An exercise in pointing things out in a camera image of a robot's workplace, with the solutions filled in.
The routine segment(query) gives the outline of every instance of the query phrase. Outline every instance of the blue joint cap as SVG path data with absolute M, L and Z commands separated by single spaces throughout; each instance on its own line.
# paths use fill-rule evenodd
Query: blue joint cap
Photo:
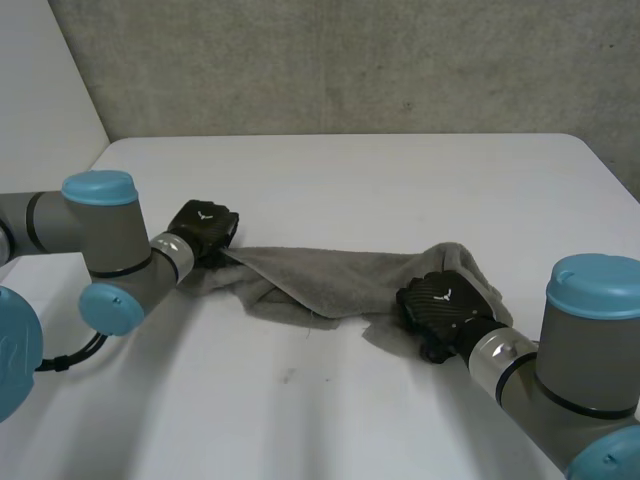
M 640 262 L 595 253 L 563 258 L 553 267 L 547 300 L 577 317 L 639 318 Z
M 67 178 L 62 195 L 71 202 L 98 207 L 127 205 L 138 199 L 133 178 L 116 170 L 89 170 Z
M 567 480 L 640 478 L 640 425 L 610 433 L 585 448 L 565 472 Z
M 0 287 L 0 422 L 25 401 L 42 363 L 42 328 L 31 305 Z
M 144 310 L 135 298 L 106 283 L 85 288 L 78 307 L 83 320 L 103 335 L 126 335 L 144 320 Z

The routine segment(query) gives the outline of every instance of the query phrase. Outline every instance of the gray wall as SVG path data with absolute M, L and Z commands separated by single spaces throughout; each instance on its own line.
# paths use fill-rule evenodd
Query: gray wall
M 50 0 L 112 140 L 565 132 L 640 197 L 638 0 Z

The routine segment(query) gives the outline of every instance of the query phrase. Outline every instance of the gray towel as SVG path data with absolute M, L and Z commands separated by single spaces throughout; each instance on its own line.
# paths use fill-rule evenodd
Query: gray towel
M 413 255 L 341 252 L 307 248 L 236 248 L 217 270 L 196 269 L 181 289 L 195 295 L 230 287 L 247 313 L 307 328 L 332 329 L 340 319 L 364 316 L 370 326 L 363 337 L 397 355 L 416 356 L 418 345 L 403 328 L 396 292 L 412 278 L 455 270 L 489 302 L 496 320 L 513 320 L 500 292 L 484 277 L 462 245 L 441 243 Z

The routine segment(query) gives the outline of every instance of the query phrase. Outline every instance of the white table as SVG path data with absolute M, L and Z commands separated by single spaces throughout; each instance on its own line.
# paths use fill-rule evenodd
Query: white table
M 640 257 L 638 204 L 565 135 L 134 139 L 95 168 L 133 175 L 150 236 L 197 198 L 240 212 L 241 245 L 461 242 L 531 337 L 557 260 Z M 79 255 L 22 259 L 3 283 L 36 309 L 48 356 L 90 335 L 75 307 L 88 283 Z M 174 292 L 90 362 L 37 376 L 0 425 L 0 477 L 562 478 L 459 359 L 396 358 L 360 337 L 365 325 L 309 333 L 248 317 L 226 292 Z

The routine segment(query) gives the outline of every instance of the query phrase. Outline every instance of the black cable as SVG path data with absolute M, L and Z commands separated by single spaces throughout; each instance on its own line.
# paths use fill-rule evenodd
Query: black cable
M 40 366 L 36 368 L 36 372 L 63 372 L 65 370 L 69 370 L 73 365 L 77 365 L 78 363 L 84 362 L 88 358 L 92 357 L 98 350 L 100 350 L 100 348 L 102 348 L 102 345 L 104 345 L 104 342 L 106 341 L 106 335 L 96 333 L 93 338 L 89 340 L 89 343 L 76 353 L 71 355 L 62 355 L 51 359 L 43 359 Z

